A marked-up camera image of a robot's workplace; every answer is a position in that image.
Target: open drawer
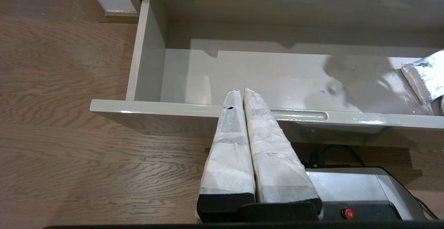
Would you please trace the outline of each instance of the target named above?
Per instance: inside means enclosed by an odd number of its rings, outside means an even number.
[[[440,148],[444,117],[399,69],[444,47],[444,0],[143,0],[125,101],[144,134],[212,136],[232,88],[292,142]]]

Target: white drawer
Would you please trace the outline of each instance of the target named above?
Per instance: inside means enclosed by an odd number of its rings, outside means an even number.
[[[444,117],[419,115],[399,68],[444,47],[442,6],[143,0],[126,100],[91,111],[144,134],[212,136],[228,91],[249,87],[293,142],[440,148]]]

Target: wooden floor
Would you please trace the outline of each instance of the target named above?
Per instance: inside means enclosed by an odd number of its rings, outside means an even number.
[[[136,25],[78,0],[0,0],[0,228],[193,223],[210,139],[144,136],[89,112],[124,99]],[[296,145],[302,158],[314,146]],[[439,150],[355,147],[444,218]],[[327,162],[353,159],[334,149]]]

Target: white paper wrapping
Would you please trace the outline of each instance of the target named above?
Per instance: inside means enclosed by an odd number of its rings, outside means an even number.
[[[303,164],[264,99],[246,88],[244,109],[256,174],[256,200],[275,203],[319,198]]]
[[[444,50],[405,65],[401,71],[423,104],[444,95]]]
[[[217,122],[200,194],[255,194],[255,189],[241,92],[232,90]]]

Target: crumpled aluminum foil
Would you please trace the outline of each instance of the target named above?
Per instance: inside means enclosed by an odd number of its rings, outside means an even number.
[[[444,95],[444,49],[405,65],[401,71],[423,104]]]

